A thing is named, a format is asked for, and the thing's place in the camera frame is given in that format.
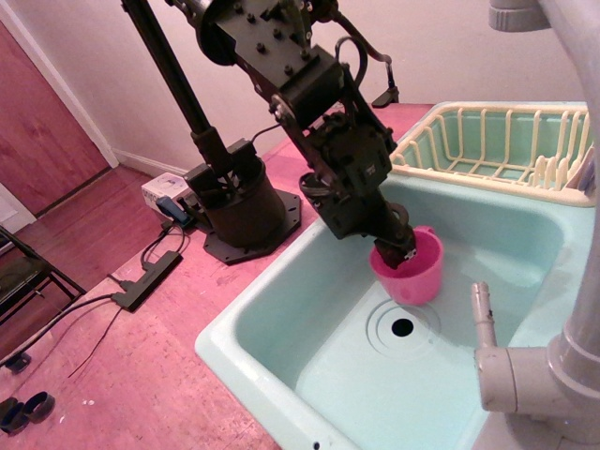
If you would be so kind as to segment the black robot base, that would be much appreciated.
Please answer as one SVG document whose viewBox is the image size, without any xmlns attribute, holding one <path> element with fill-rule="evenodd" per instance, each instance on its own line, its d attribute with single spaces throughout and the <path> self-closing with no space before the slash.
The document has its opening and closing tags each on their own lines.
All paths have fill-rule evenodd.
<svg viewBox="0 0 600 450">
<path fill-rule="evenodd" d="M 206 233 L 203 249 L 228 265 L 273 253 L 301 225 L 301 199 L 272 186 L 251 141 L 235 142 L 184 180 L 197 199 L 187 210 Z"/>
</svg>

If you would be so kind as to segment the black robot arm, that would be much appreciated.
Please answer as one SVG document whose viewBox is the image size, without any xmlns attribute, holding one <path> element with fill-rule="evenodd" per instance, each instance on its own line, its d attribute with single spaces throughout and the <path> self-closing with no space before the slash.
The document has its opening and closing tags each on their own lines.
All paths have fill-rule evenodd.
<svg viewBox="0 0 600 450">
<path fill-rule="evenodd" d="M 335 1 L 179 1 L 202 53 L 237 66 L 307 163 L 299 182 L 337 238 L 371 236 L 383 261 L 412 259 L 406 209 L 380 186 L 391 170 L 393 132 L 359 86 L 376 51 Z M 225 145 L 193 93 L 145 1 L 126 1 L 132 20 L 191 130 L 203 162 L 186 174 L 206 226 L 204 247 L 233 264 L 272 252 L 298 226 L 300 202 L 272 187 L 251 141 Z"/>
</svg>

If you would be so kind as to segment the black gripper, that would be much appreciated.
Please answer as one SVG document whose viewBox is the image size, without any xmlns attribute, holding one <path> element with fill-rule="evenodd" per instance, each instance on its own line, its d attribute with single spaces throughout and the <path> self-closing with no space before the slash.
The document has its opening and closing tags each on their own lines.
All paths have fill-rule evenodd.
<svg viewBox="0 0 600 450">
<path fill-rule="evenodd" d="M 373 237 L 382 261 L 393 270 L 411 260 L 417 250 L 408 212 L 380 191 L 397 147 L 393 130 L 374 115 L 353 121 L 333 112 L 310 130 L 307 142 L 336 179 L 327 181 L 313 171 L 301 177 L 300 188 L 332 234 Z"/>
</svg>

